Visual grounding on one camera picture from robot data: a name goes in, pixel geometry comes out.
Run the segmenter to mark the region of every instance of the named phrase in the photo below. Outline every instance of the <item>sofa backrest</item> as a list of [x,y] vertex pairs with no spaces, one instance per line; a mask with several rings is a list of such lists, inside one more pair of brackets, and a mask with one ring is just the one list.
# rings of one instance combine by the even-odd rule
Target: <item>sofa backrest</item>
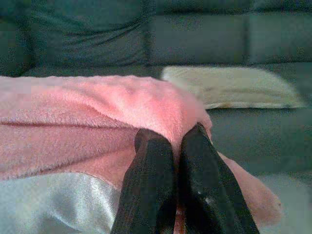
[[312,0],[156,0],[151,64],[312,61]]
[[312,61],[312,0],[1,2],[0,17],[28,30],[37,65]]

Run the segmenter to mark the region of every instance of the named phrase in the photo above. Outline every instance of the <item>cream pillow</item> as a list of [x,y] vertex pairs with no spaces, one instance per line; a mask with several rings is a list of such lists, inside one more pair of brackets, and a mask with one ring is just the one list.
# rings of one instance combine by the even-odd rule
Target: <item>cream pillow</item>
[[306,106],[290,84],[260,69],[169,66],[161,78],[193,93],[206,109]]

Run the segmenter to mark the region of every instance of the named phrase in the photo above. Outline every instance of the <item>leather upholstery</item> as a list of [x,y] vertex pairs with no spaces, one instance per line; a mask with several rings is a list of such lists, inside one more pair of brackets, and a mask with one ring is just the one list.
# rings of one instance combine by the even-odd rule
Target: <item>leather upholstery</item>
[[[252,66],[291,82],[312,105],[312,0],[3,0],[0,20],[0,75],[159,78],[171,64]],[[214,143],[251,172],[312,168],[308,114],[301,126],[298,111],[209,113]]]

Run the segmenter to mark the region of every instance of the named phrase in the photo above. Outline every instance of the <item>pink blanket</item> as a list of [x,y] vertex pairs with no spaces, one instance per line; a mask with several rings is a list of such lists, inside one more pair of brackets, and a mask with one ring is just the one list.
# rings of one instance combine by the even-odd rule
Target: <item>pink blanket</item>
[[[212,123],[201,103],[170,83],[128,77],[0,77],[0,179],[81,172],[122,186],[140,128],[166,137],[178,170],[183,136]],[[279,199],[221,155],[258,226],[276,223]],[[175,233],[184,233],[177,212]]]

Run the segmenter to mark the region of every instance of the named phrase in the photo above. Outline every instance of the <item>fleece blanket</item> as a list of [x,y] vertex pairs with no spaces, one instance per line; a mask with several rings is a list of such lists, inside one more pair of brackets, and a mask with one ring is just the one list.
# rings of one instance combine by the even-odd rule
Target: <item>fleece blanket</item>
[[[0,77],[0,179],[80,172],[121,188],[135,157],[139,129],[163,135],[178,172],[183,136],[200,122],[203,105],[168,82],[120,77]],[[278,197],[220,154],[233,172],[257,226],[279,221]],[[177,212],[175,233],[184,233]]]

